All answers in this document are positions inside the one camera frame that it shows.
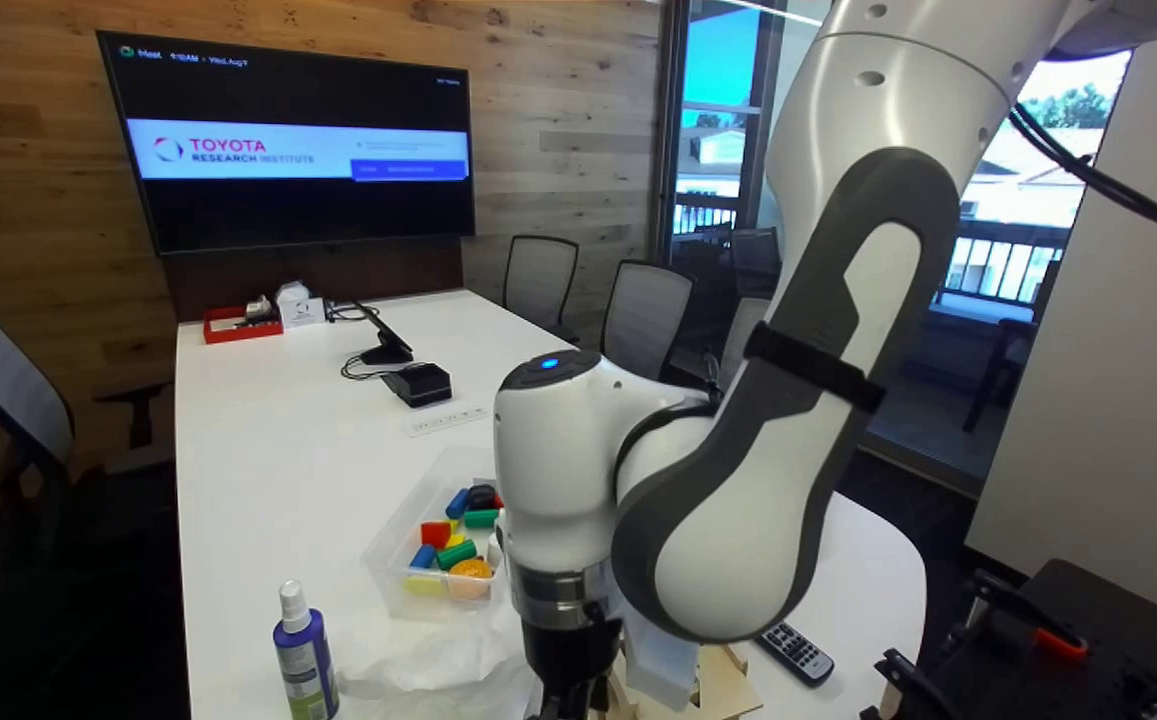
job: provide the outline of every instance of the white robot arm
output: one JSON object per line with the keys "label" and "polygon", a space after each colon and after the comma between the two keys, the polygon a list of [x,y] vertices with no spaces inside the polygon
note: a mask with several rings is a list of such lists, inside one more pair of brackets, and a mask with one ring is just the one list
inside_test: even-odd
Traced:
{"label": "white robot arm", "polygon": [[613,661],[614,581],[697,642],[752,637],[797,605],[835,479],[1023,83],[1049,53],[1155,37],[1157,0],[837,1],[771,135],[784,273],[723,404],[575,351],[499,392],[513,596],[559,717],[584,712]]}

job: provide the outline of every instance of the white spray nozzle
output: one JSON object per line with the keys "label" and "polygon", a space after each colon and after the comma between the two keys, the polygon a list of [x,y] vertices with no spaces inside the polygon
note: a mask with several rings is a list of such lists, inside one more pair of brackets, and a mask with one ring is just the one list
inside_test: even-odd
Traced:
{"label": "white spray nozzle", "polygon": [[286,580],[280,585],[280,623],[286,633],[296,633],[312,624],[312,611],[307,609],[303,585],[299,580]]}

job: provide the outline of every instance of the blue spray bottle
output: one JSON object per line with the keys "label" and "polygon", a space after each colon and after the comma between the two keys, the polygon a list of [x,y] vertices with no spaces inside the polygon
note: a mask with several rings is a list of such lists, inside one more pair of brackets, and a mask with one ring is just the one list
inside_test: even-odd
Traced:
{"label": "blue spray bottle", "polygon": [[299,580],[280,587],[281,620],[272,630],[294,720],[329,720],[337,712],[334,660],[325,638],[325,618],[309,609]]}

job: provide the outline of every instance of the red block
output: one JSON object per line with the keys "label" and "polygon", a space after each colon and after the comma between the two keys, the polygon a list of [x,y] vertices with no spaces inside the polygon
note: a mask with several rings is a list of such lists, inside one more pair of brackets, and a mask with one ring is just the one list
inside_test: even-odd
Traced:
{"label": "red block", "polygon": [[454,534],[454,529],[449,527],[449,521],[444,521],[444,523],[422,523],[422,544],[430,544],[436,550],[449,544],[451,534]]}

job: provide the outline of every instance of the remote control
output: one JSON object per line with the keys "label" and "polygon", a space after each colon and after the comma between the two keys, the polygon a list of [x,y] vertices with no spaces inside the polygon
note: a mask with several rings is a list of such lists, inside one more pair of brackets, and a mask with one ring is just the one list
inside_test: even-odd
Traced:
{"label": "remote control", "polygon": [[810,688],[819,686],[835,669],[835,661],[787,623],[765,630],[757,637],[756,644]]}

